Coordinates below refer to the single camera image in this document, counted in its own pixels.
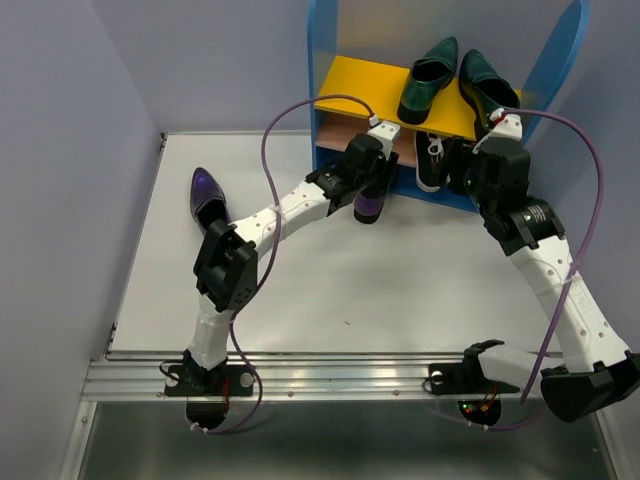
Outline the black sneaker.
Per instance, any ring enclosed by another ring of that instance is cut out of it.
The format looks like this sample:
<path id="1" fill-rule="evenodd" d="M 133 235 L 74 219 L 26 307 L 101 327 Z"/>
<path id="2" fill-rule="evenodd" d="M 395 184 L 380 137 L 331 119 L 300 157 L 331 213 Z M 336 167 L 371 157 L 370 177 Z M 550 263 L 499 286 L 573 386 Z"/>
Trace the black sneaker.
<path id="1" fill-rule="evenodd" d="M 418 131 L 415 134 L 416 183 L 427 192 L 437 192 L 445 183 L 445 138 Z"/>

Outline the purple loafer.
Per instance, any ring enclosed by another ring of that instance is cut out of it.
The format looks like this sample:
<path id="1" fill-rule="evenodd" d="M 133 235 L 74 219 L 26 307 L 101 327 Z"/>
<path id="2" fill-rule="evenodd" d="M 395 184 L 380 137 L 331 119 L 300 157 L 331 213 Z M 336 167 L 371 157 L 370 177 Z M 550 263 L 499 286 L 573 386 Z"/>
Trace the purple loafer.
<path id="1" fill-rule="evenodd" d="M 384 208 L 386 196 L 397 179 L 399 154 L 391 152 L 388 164 L 380 178 L 360 192 L 354 201 L 354 218 L 363 224 L 375 223 Z"/>
<path id="2" fill-rule="evenodd" d="M 191 178 L 190 212 L 203 235 L 218 220 L 230 222 L 224 192 L 214 177 L 202 167 L 197 167 Z"/>

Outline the green loafer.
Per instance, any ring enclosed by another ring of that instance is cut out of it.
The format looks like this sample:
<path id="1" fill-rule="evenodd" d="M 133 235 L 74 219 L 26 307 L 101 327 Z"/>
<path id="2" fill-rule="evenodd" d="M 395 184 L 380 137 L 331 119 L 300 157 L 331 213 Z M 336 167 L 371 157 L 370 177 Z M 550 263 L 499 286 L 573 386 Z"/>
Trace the green loafer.
<path id="1" fill-rule="evenodd" d="M 478 50 L 471 49 L 464 55 L 458 87 L 463 100 L 475 114 L 474 133 L 477 140 L 481 140 L 494 127 L 490 116 L 495 110 L 520 108 L 516 91 Z"/>
<path id="2" fill-rule="evenodd" d="M 397 108 L 402 122 L 418 125 L 428 118 L 435 97 L 455 76 L 458 55 L 458 40 L 448 37 L 413 63 Z"/>

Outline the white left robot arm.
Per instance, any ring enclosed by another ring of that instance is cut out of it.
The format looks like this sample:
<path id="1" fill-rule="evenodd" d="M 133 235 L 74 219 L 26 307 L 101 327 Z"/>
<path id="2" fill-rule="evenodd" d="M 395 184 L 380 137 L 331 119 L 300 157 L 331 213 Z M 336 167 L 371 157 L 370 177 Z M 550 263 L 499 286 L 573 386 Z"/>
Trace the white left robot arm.
<path id="1" fill-rule="evenodd" d="M 346 207 L 363 192 L 384 192 L 397 164 L 398 125 L 384 121 L 357 134 L 346 150 L 310 173 L 292 191 L 245 219 L 209 228 L 194 265 L 199 311 L 193 339 L 180 363 L 166 370 L 168 397 L 249 396 L 246 367 L 227 363 L 235 316 L 259 290 L 258 265 L 280 241 Z"/>

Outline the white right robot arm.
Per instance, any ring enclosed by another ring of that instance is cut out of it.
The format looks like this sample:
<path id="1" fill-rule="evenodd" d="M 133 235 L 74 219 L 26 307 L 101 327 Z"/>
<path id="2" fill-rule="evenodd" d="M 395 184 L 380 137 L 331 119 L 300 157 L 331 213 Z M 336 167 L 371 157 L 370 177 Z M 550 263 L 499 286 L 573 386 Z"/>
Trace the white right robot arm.
<path id="1" fill-rule="evenodd" d="M 575 271 L 566 232 L 551 205 L 529 194 L 529 152 L 494 138 L 457 141 L 451 181 L 472 200 L 483 226 L 526 280 L 562 357 L 515 350 L 501 340 L 474 343 L 423 382 L 436 396 L 529 392 L 570 423 L 628 398 L 639 388 L 639 356 L 615 333 Z"/>

